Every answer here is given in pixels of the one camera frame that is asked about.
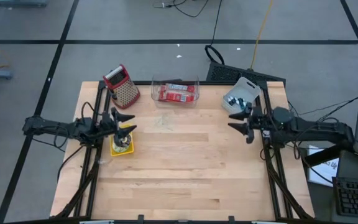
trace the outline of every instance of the clear plastic container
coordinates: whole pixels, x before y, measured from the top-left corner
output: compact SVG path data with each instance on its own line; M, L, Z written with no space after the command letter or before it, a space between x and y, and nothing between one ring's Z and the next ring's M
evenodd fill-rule
M154 75L151 97L159 108L192 108L200 97L200 81L196 75L186 80Z

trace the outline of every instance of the paper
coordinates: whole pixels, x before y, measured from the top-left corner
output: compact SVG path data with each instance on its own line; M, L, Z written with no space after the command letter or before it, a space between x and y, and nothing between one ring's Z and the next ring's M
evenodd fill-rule
M316 146L309 146L308 155L312 155L314 153L320 152L324 149L318 149ZM328 180L332 180L333 177L336 176L336 171L338 168L339 159L333 159L331 161L324 162L320 165L314 166L313 169L321 174ZM332 187L333 185L321 177L319 177L313 170L309 168L309 179L308 181L316 183L316 184L323 184L328 187Z

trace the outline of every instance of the black keyboard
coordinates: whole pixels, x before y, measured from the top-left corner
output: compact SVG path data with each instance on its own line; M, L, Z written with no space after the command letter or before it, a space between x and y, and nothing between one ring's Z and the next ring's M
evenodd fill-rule
M333 178L339 215L358 217L358 179Z
M227 65L221 65L219 63L211 62L209 65L209 71L206 80L207 81L237 81L240 77L245 77L249 81L258 85L258 82L264 81L278 81L284 82L285 79L274 77L271 75L265 75L262 73L253 72L251 70L244 70L241 68L231 67Z

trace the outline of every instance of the desk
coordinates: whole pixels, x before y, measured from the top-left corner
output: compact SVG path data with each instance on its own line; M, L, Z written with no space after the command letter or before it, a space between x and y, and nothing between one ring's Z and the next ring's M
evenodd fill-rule
M94 104L98 82L83 82L75 118L81 106ZM159 109L150 97L150 86L138 86L141 97L130 108L135 153L111 157L104 140L92 219L136 220L274 220L265 162L259 157L262 141L245 138L227 123L234 122L221 106L232 86L201 86L193 109ZM272 108L288 107L283 83L268 83ZM85 116L91 116L90 109ZM69 141L65 158L78 149ZM63 168L51 215L56 215L78 188L85 150ZM282 149L290 192L314 216L301 161L291 148ZM85 192L81 214L85 213ZM281 201L281 214L285 213Z

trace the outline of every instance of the wooden tabletop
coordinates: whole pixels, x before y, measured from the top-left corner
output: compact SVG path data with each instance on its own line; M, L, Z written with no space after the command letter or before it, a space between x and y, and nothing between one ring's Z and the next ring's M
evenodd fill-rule
M94 105L97 87L98 82L83 82L75 118L81 116L84 102ZM227 220L230 215L236 220L274 220L268 174L259 157L260 132L246 144L245 137L227 125L235 121L221 100L231 86L201 86L192 109L157 108L150 86L138 88L139 100L119 110L136 115L129 121L137 125L135 152L111 157L109 139L104 140L93 219L136 220L143 214L147 220ZM268 83L268 92L272 108L288 107L283 83ZM85 116L92 111L85 109ZM78 147L78 141L69 141L65 159ZM82 150L62 169L51 215L78 189L84 156ZM290 192L314 216L301 161L294 159L291 148L282 149L282 160ZM278 197L285 217L279 189Z

